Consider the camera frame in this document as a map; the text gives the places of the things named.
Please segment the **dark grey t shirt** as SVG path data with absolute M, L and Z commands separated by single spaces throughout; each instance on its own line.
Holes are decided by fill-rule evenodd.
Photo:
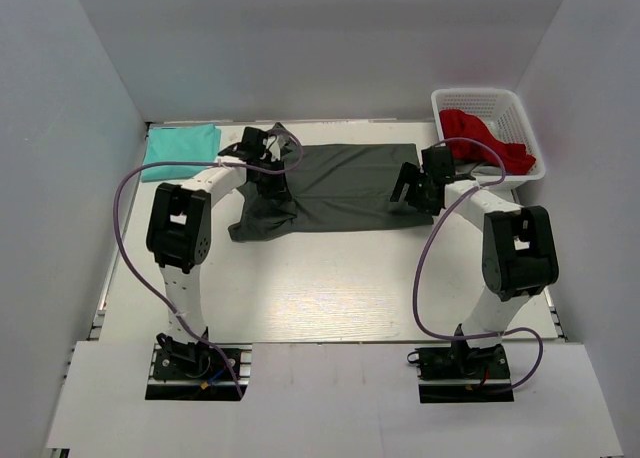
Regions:
M 290 202 L 274 202 L 246 184 L 240 219 L 228 228 L 234 242 L 258 242 L 291 233 L 399 230 L 430 226 L 433 218 L 405 202 L 389 201 L 404 162 L 418 163 L 413 144 L 327 144 L 284 148 Z

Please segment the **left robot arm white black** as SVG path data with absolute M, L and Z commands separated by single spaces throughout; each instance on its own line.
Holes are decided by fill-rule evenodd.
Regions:
M 180 185 L 162 183 L 156 188 L 146 237 L 161 272 L 168 302 L 167 338 L 185 344 L 177 354 L 177 365 L 188 376 L 199 377 L 211 365 L 211 352 L 198 343 L 208 340 L 200 291 L 200 266 L 212 247 L 212 209 L 234 190 L 251 184 L 267 200 L 292 199 L 286 172 L 284 148 L 302 147 L 295 135 L 277 123 L 269 130 L 244 129 L 242 139 L 219 153 L 206 167 Z

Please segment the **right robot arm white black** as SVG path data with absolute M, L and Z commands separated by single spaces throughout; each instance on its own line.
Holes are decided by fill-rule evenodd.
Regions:
M 479 182 L 455 170 L 451 147 L 439 142 L 421 152 L 420 165 L 401 165 L 390 200 L 404 200 L 417 211 L 437 217 L 421 251 L 412 285 L 412 313 L 417 327 L 427 336 L 463 342 L 451 352 L 453 368 L 472 377 L 488 363 L 485 349 L 505 336 L 530 333 L 530 328 L 511 328 L 520 309 L 545 288 L 557 282 L 559 263 L 548 211 L 542 206 L 524 207 L 504 200 L 490 188 L 506 180 L 501 175 Z M 428 329 L 419 316 L 422 271 L 435 239 L 452 215 L 457 214 L 482 233 L 481 272 L 484 287 L 470 315 L 455 335 Z

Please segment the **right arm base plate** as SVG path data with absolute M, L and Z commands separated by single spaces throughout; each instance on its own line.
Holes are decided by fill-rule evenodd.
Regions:
M 510 403 L 511 373 L 502 345 L 488 350 L 449 347 L 416 348 L 407 362 L 417 368 L 421 404 Z

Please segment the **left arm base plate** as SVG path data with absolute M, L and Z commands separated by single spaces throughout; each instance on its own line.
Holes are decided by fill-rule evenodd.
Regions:
M 213 349 L 198 363 L 175 357 L 159 345 L 152 354 L 145 399 L 147 401 L 239 402 L 231 371 Z

